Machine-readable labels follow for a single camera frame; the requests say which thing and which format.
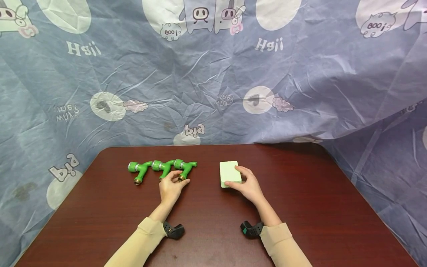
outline blue fabric backdrop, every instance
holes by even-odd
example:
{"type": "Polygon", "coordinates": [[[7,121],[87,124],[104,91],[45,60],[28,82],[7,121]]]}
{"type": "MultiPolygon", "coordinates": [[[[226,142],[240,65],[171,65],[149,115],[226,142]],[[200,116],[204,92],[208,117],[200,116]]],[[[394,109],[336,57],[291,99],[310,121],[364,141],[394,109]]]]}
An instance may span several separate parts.
{"type": "Polygon", "coordinates": [[[427,0],[0,0],[0,266],[111,146],[324,145],[427,266],[427,0]]]}

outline sponge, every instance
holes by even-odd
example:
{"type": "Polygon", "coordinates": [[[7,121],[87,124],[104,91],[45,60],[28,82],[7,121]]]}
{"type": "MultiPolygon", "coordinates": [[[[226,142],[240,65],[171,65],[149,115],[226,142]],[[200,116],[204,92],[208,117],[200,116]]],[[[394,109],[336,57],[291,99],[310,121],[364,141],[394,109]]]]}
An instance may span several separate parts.
{"type": "Polygon", "coordinates": [[[229,186],[225,185],[226,181],[230,182],[242,182],[240,172],[234,167],[238,166],[237,161],[223,161],[219,163],[219,175],[221,176],[221,187],[226,188],[229,186]]]}

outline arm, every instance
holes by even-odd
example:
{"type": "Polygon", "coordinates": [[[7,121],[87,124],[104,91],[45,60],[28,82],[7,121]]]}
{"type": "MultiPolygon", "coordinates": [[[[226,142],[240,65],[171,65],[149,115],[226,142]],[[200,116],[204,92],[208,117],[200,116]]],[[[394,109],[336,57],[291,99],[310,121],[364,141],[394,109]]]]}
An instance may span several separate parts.
{"type": "Polygon", "coordinates": [[[273,207],[265,199],[257,178],[250,169],[236,166],[236,170],[246,177],[242,184],[225,182],[229,187],[240,191],[257,208],[264,223],[261,240],[269,256],[277,267],[311,267],[298,244],[292,237],[286,223],[283,223],[273,207]]]}
{"type": "Polygon", "coordinates": [[[159,183],[161,203],[137,227],[104,267],[140,267],[166,236],[163,223],[178,200],[182,188],[190,182],[178,182],[180,170],[170,172],[159,183]]]}

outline hand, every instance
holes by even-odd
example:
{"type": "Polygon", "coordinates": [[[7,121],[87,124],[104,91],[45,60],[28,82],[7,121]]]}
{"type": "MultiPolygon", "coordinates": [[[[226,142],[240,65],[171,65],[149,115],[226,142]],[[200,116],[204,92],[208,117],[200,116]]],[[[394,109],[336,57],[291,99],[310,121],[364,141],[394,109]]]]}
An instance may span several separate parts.
{"type": "Polygon", "coordinates": [[[258,184],[258,180],[253,174],[253,172],[250,169],[242,166],[235,166],[234,168],[246,178],[246,181],[242,181],[241,184],[226,181],[225,185],[241,192],[245,198],[250,200],[255,205],[265,199],[261,187],[258,184]]]}
{"type": "Polygon", "coordinates": [[[162,204],[172,207],[178,200],[179,195],[181,195],[181,190],[190,182],[190,179],[179,182],[178,176],[181,173],[182,170],[171,171],[160,181],[159,188],[162,204]]]}

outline person's left hand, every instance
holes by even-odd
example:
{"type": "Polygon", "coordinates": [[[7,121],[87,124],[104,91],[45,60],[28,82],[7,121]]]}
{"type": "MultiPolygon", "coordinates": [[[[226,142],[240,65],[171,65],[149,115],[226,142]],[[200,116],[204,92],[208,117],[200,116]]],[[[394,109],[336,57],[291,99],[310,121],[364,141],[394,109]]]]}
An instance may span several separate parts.
{"type": "Polygon", "coordinates": [[[160,181],[159,188],[162,204],[172,207],[178,200],[179,195],[181,195],[181,190],[190,182],[190,179],[179,182],[178,176],[181,173],[182,170],[171,171],[160,181]]]}

